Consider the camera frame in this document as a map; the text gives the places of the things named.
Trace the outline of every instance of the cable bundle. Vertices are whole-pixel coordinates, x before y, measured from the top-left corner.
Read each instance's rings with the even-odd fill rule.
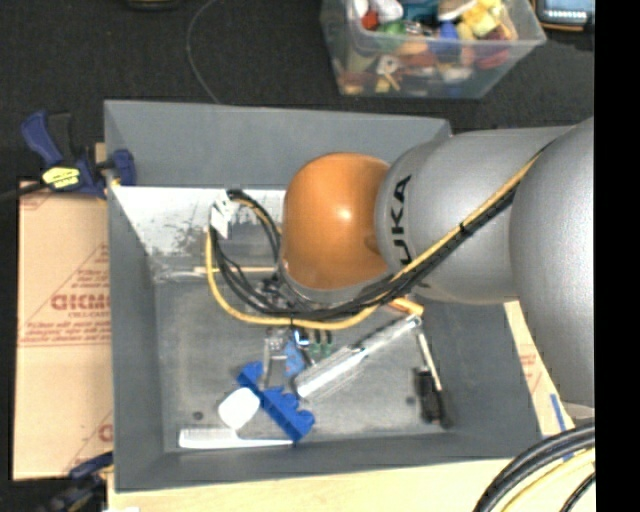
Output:
[[[420,283],[462,242],[506,209],[513,201],[520,181],[539,154],[535,155],[467,218],[399,272],[367,286],[355,298],[330,307],[310,301],[287,285],[277,264],[280,251],[280,232],[273,219],[262,206],[244,192],[229,190],[227,192],[229,199],[251,208],[260,220],[273,253],[275,273],[270,283],[263,282],[266,289],[256,289],[248,281],[240,266],[221,251],[218,234],[215,229],[210,227],[206,246],[206,265],[211,291],[225,311],[249,323],[296,325],[311,329],[343,329],[355,325],[372,314],[378,307],[389,304],[409,293],[414,285]],[[214,261],[218,272],[234,294],[263,316],[240,312],[224,299],[213,275],[216,270],[214,269]]]
[[[595,444],[595,423],[567,430],[541,441],[513,459],[496,476],[478,500],[473,512],[507,512],[522,498],[533,494],[542,486],[591,464],[593,471],[562,507],[561,512],[569,512],[595,482]],[[504,506],[499,507],[518,485],[543,470],[546,471],[542,475],[533,478]]]

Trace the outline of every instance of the black carpet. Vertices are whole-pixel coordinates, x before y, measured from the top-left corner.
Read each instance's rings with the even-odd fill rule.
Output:
[[[124,0],[0,3],[0,193],[35,177],[24,145],[32,112],[68,111],[77,144],[103,140],[104,99],[211,102],[192,72],[186,35],[206,0],[139,12]],[[191,49],[224,104],[403,113],[446,118],[455,133],[573,124],[594,114],[594,42],[550,33],[481,101],[339,95],[319,24],[321,0],[218,0],[193,27]],[[0,511],[29,511],[64,482],[10,482],[16,327],[16,211],[0,204]]]

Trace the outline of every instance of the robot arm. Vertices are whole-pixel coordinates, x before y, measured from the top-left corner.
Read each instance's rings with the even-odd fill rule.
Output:
[[[594,407],[593,138],[591,118],[577,126],[454,136],[417,146],[383,171],[364,155],[364,165],[354,155],[321,157],[287,191],[285,277],[320,303],[354,296],[410,264],[529,165],[509,206],[412,291],[470,304],[520,300],[563,400]],[[303,229],[310,218],[313,230]],[[311,244],[317,250],[305,253]],[[296,261],[300,254],[305,259]],[[360,282],[328,279],[337,263]]]

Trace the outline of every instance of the cardboard sheet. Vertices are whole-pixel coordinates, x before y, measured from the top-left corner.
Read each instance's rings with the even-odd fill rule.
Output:
[[[106,203],[20,201],[13,478],[65,475],[112,449]]]

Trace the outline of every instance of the black wire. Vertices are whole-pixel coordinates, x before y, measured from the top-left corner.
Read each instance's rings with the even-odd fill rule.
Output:
[[[0,194],[0,203],[4,203],[5,201],[15,201],[19,197],[22,197],[26,194],[31,194],[32,192],[37,192],[38,190],[42,190],[43,188],[47,188],[47,184],[39,182],[3,192],[2,194]]]
[[[430,272],[432,272],[442,261],[444,261],[444,259],[449,256],[457,247],[459,247],[460,244],[462,244],[469,237],[473,236],[473,234],[478,229],[480,229],[496,215],[502,212],[507,206],[509,206],[513,201],[513,197],[515,196],[517,186],[518,183],[516,183],[511,187],[511,189],[506,191],[491,208],[483,212],[477,218],[464,225],[461,225],[461,230],[459,233],[454,235],[451,240],[449,240],[443,247],[436,250],[434,254],[432,254],[429,258],[417,265],[416,268],[398,276],[395,279],[393,279],[393,276],[387,275],[381,278],[378,282],[373,283],[372,285],[363,289],[353,299],[345,301],[341,304],[331,307],[320,307],[318,304],[307,301],[308,304],[306,305],[306,307],[291,307],[290,309],[285,310],[280,307],[272,308],[270,306],[270,301],[267,301],[265,303],[264,296],[260,296],[257,292],[255,292],[255,290],[252,291],[251,289],[249,289],[249,287],[244,286],[239,282],[230,285],[230,288],[245,303],[251,306],[256,302],[259,303],[261,305],[261,309],[259,311],[262,313],[274,316],[287,315],[291,319],[296,320],[336,320],[358,314],[365,308],[388,304],[394,299],[406,295],[406,293],[408,293],[413,286],[422,282],[424,278]],[[269,238],[269,243],[274,254],[274,259],[277,262],[280,252],[280,233],[278,232],[277,226],[272,217],[257,201],[255,201],[251,196],[249,196],[242,190],[228,190],[227,195],[231,200],[241,199],[249,203],[251,205],[251,208],[260,211],[262,215],[258,215],[258,218],[265,230],[265,233],[267,234],[267,237]],[[217,238],[212,237],[212,240],[215,244],[214,250],[216,251],[216,254],[219,254],[220,248],[219,244],[217,243]],[[226,265],[220,264],[219,267],[227,282],[234,280],[234,277],[228,275],[228,268],[226,267]],[[281,269],[279,267],[277,268],[279,282],[282,284],[286,284],[287,280],[280,275]],[[244,293],[238,292],[238,288],[243,288]],[[299,294],[295,292],[295,290],[293,290],[293,292],[299,300],[302,300],[302,297],[300,297]],[[291,301],[286,300],[284,296],[281,295],[280,297],[281,299],[284,299],[285,302],[291,303]]]
[[[204,78],[202,77],[202,74],[198,70],[198,67],[196,66],[196,63],[195,63],[195,61],[193,59],[193,55],[191,54],[191,36],[193,35],[193,30],[194,30],[194,28],[196,26],[197,21],[200,19],[200,16],[202,16],[202,14],[207,9],[209,9],[209,7],[211,7],[214,3],[216,3],[217,1],[218,0],[208,0],[206,3],[204,3],[202,6],[200,6],[198,11],[195,13],[193,18],[189,22],[189,27],[187,28],[187,36],[185,38],[186,39],[185,48],[186,48],[186,51],[187,51],[187,60],[189,61],[189,66],[191,67],[191,71],[193,72],[194,76],[196,77],[196,80],[198,80],[198,83],[207,92],[207,94],[209,95],[209,97],[211,98],[211,100],[214,103],[220,103],[220,100],[218,99],[218,97],[215,94],[213,94],[213,91],[209,88],[209,86],[205,82]]]
[[[222,253],[218,244],[218,236],[215,230],[213,228],[210,228],[209,231],[216,265],[231,291],[233,291],[233,293],[245,304],[251,306],[260,313],[272,315],[288,315],[289,309],[279,308],[271,303],[267,296],[261,294],[255,289],[255,287],[249,282],[249,280],[241,270],[239,271],[239,273],[234,273],[230,269],[228,262],[231,262],[231,264],[236,269],[240,269],[240,266]]]
[[[511,473],[518,470],[520,467],[528,464],[531,460],[549,453],[552,450],[560,449],[567,443],[574,440],[582,439],[583,437],[589,437],[595,435],[595,423],[589,422],[579,427],[559,432],[558,434],[543,439],[539,443],[533,445],[525,452],[516,457],[509,465],[507,465],[499,474],[494,478],[493,484],[499,484],[502,480],[509,477]]]
[[[595,446],[595,424],[567,430],[543,440],[516,457],[478,500],[473,512],[489,512],[524,479],[574,452]]]
[[[576,506],[576,504],[589,490],[589,488],[595,483],[595,481],[596,472],[594,471],[589,476],[587,476],[587,478],[585,478],[582,483],[571,493],[571,496],[569,496],[567,501],[565,501],[560,512],[571,512],[573,510],[573,507]]]

